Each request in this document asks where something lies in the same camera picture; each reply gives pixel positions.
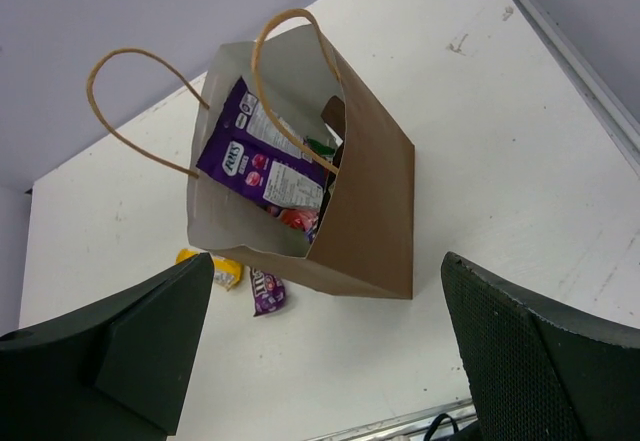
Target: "purple snack package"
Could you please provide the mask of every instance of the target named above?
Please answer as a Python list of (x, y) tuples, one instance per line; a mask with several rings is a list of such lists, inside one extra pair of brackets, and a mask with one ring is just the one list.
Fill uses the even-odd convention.
[(282, 280), (259, 269), (251, 268), (250, 273), (251, 290), (256, 307), (253, 316), (262, 316), (282, 309), (287, 299)]
[(273, 206), (317, 211), (322, 203), (324, 168), (277, 130), (242, 78), (227, 97), (196, 166), (267, 211)]

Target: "table surface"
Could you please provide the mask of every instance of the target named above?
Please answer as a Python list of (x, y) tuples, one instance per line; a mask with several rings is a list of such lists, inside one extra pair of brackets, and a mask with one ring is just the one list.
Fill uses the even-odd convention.
[[(246, 284), (214, 290), (178, 440), (301, 440), (468, 397), (448, 250), (640, 328), (640, 182), (511, 0), (310, 9), (416, 145), (415, 299), (289, 283), (285, 310), (253, 318)], [(179, 90), (122, 133), (186, 165), (196, 109)], [(112, 137), (37, 181), (21, 326), (170, 266), (186, 181)]]

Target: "gift bag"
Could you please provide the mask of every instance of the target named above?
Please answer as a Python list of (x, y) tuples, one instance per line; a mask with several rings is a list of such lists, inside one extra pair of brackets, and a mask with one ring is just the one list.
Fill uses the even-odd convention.
[[(304, 17), (311, 24), (266, 39), (275, 27), (294, 17)], [(139, 52), (161, 62), (200, 101), (188, 169), (124, 139), (97, 108), (95, 74), (120, 52)], [(311, 245), (302, 231), (283, 224), (196, 167), (240, 77), (278, 132), (336, 174), (333, 194)], [(222, 45), (201, 94), (164, 60), (137, 49), (114, 51), (103, 58), (89, 77), (87, 94), (98, 119), (112, 134), (145, 156), (189, 175), (187, 233), (193, 246), (332, 295), (412, 297), (414, 146), (308, 11), (292, 9), (276, 16), (255, 43)], [(339, 113), (345, 123), (339, 170), (280, 122), (286, 120), (300, 138), (330, 143), (332, 135), (322, 114), (331, 109), (344, 109)]]

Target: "yellow candy package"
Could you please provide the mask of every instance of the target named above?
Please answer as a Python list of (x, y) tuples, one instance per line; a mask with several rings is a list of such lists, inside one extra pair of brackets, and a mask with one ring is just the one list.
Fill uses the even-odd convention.
[[(176, 264), (196, 254), (200, 253), (186, 248), (181, 249), (176, 257)], [(215, 268), (213, 273), (214, 283), (229, 291), (242, 280), (242, 264), (232, 259), (223, 258), (222, 256), (211, 256), (211, 259), (213, 259), (213, 266)]]

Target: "bag handle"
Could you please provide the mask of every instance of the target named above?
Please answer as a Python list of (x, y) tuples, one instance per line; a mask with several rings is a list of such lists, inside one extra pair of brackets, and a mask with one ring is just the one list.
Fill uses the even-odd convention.
[(93, 114), (96, 115), (96, 118), (98, 118), (98, 121), (102, 123), (102, 125), (107, 129), (107, 131), (109, 131), (109, 133), (113, 134), (116, 138), (118, 138), (124, 144), (129, 146), (131, 149), (134, 149), (135, 151), (142, 154), (143, 156), (157, 163), (160, 163), (168, 168), (175, 169), (176, 171), (179, 171), (181, 173), (188, 174), (189, 176), (194, 177), (196, 179), (199, 178), (198, 173), (196, 173), (195, 171), (192, 171), (178, 164), (172, 163), (171, 161), (168, 161), (159, 156), (156, 156), (155, 154), (150, 153), (146, 149), (143, 149), (137, 144), (134, 144), (133, 142), (129, 141), (127, 138), (121, 135), (113, 126), (111, 126), (111, 124), (109, 124), (109, 121), (106, 120), (106, 118), (102, 114), (102, 111), (100, 111), (100, 108), (98, 107), (98, 103), (96, 102), (95, 95), (93, 93), (93, 85), (96, 81), (96, 76), (98, 75), (98, 72), (100, 71), (100, 69), (102, 69), (102, 67), (106, 64), (106, 62), (109, 61), (111, 58), (118, 56), (120, 54), (127, 54), (127, 53), (142, 54), (143, 56), (146, 56), (147, 58), (151, 58), (154, 61), (157, 61), (158, 63), (162, 64), (165, 68), (167, 68), (169, 71), (175, 74), (178, 77), (178, 79), (180, 79), (180, 81), (182, 81), (182, 83), (186, 86), (186, 88), (191, 92), (191, 94), (193, 94), (196, 97), (196, 99), (200, 102), (200, 104), (204, 108), (209, 109), (209, 104), (204, 100), (202, 96), (200, 96), (200, 94), (198, 94), (195, 88), (191, 86), (189, 81), (187, 81), (187, 79), (176, 68), (171, 66), (171, 64), (169, 64), (167, 61), (162, 59), (160, 56), (157, 56), (145, 49), (121, 48), (121, 49), (115, 49), (111, 51), (109, 54), (107, 54), (106, 56), (104, 56), (100, 61), (98, 61), (98, 63), (93, 67), (93, 69), (89, 73), (89, 77), (87, 78), (87, 99), (89, 100), (89, 106), (91, 106), (91, 109), (93, 110)]
[(311, 156), (311, 158), (313, 158), (313, 160), (316, 163), (320, 164), (323, 168), (329, 170), (334, 174), (338, 174), (339, 169), (337, 167), (335, 167), (329, 161), (324, 159), (322, 156), (319, 156), (318, 154), (314, 153), (311, 149), (309, 149), (308, 146), (305, 146), (304, 143), (302, 143), (299, 139), (297, 139), (293, 134), (289, 132), (288, 129), (286, 129), (282, 125), (282, 123), (276, 117), (276, 115), (273, 114), (273, 111), (271, 110), (271, 105), (269, 104), (269, 100), (267, 99), (267, 96), (264, 92), (264, 86), (262, 84), (262, 76), (260, 75), (260, 71), (258, 69), (260, 65), (260, 57), (262, 55), (262, 47), (264, 46), (264, 42), (267, 39), (267, 36), (269, 35), (269, 33), (271, 33), (271, 31), (273, 31), (276, 27), (280, 26), (283, 22), (292, 18), (305, 18), (307, 21), (309, 21), (313, 25), (316, 35), (318, 36), (318, 41), (320, 42), (320, 48), (322, 49), (322, 54), (324, 55), (325, 61), (329, 65), (329, 70), (335, 76), (338, 82), (340, 82), (340, 73), (338, 72), (338, 69), (336, 68), (335, 64), (331, 60), (331, 57), (329, 56), (327, 43), (324, 39), (324, 35), (322, 34), (322, 31), (320, 30), (320, 26), (318, 25), (318, 22), (316, 21), (316, 18), (314, 18), (313, 15), (306, 9), (299, 9), (299, 8), (288, 9), (271, 18), (271, 20), (264, 26), (264, 28), (262, 28), (262, 31), (260, 32), (260, 35), (256, 40), (256, 44), (253, 47), (253, 54), (251, 56), (251, 72), (253, 73), (253, 77), (256, 82), (256, 90), (257, 90), (256, 96), (260, 100), (260, 103), (262, 104), (262, 108), (264, 109), (265, 114), (271, 120), (273, 125), (280, 132), (280, 134), (282, 134), (285, 138), (287, 138), (291, 142), (291, 144), (293, 144), (300, 151)]

